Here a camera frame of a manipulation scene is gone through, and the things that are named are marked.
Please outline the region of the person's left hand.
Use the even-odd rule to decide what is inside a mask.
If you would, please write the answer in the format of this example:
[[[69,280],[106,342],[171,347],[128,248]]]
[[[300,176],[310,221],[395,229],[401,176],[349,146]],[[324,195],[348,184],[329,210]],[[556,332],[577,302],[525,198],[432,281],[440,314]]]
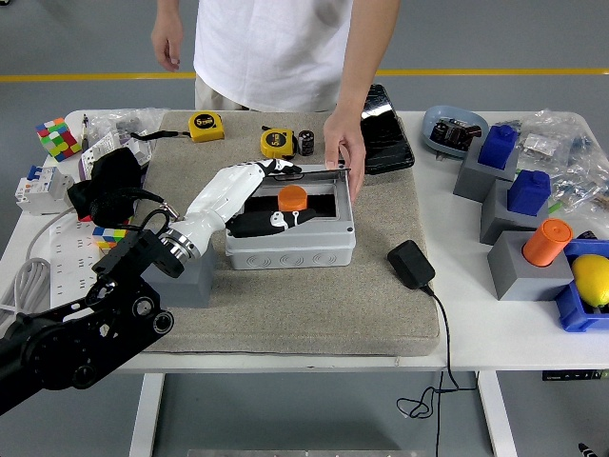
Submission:
[[[324,163],[336,169],[343,158],[349,172],[350,200],[354,203],[364,180],[365,146],[361,131],[361,112],[337,105],[324,123]]]

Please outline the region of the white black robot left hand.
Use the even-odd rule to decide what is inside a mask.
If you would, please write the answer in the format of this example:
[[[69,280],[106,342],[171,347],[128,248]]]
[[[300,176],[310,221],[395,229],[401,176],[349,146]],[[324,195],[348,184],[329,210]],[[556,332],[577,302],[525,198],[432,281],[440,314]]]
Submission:
[[[282,159],[245,162],[220,169],[191,202],[184,218],[171,228],[194,259],[206,252],[211,235],[223,229],[235,238],[248,238],[275,235],[295,228],[313,219],[316,211],[293,209],[241,213],[240,210],[267,176],[300,171],[300,167]]]

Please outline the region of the person's right hand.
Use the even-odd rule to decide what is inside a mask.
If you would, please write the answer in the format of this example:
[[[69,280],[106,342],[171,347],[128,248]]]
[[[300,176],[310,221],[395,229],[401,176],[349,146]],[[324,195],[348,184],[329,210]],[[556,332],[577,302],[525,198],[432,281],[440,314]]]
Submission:
[[[151,43],[157,63],[165,70],[175,72],[181,65],[181,46],[184,37],[180,20],[156,21]]]

